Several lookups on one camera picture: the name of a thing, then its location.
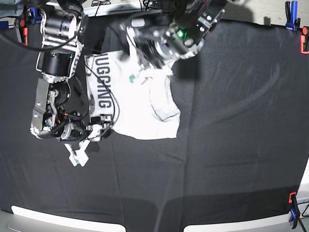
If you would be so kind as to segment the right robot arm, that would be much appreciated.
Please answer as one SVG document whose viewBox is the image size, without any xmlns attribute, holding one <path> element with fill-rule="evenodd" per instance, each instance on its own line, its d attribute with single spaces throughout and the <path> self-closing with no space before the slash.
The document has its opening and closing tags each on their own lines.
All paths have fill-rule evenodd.
<svg viewBox="0 0 309 232">
<path fill-rule="evenodd" d="M 77 78 L 76 68 L 83 50 L 87 16 L 81 0 L 45 0 L 40 33 L 42 46 L 36 70 L 42 74 L 36 87 L 30 133 L 38 139 L 56 138 L 69 152 L 74 167 L 84 167 L 89 160 L 86 149 L 98 142 L 109 123 L 90 116 L 90 98 L 83 112 L 67 111 L 71 97 L 69 80 Z"/>
</svg>

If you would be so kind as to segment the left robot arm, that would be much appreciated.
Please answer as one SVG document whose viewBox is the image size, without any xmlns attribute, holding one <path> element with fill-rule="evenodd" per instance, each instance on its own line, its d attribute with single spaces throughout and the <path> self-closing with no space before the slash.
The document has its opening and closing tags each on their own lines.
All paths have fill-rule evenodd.
<svg viewBox="0 0 309 232">
<path fill-rule="evenodd" d="M 134 13 L 120 28 L 126 35 L 132 70 L 130 83 L 172 77 L 173 64 L 195 57 L 205 37 L 225 14 L 225 0 L 157 1 L 155 8 Z"/>
</svg>

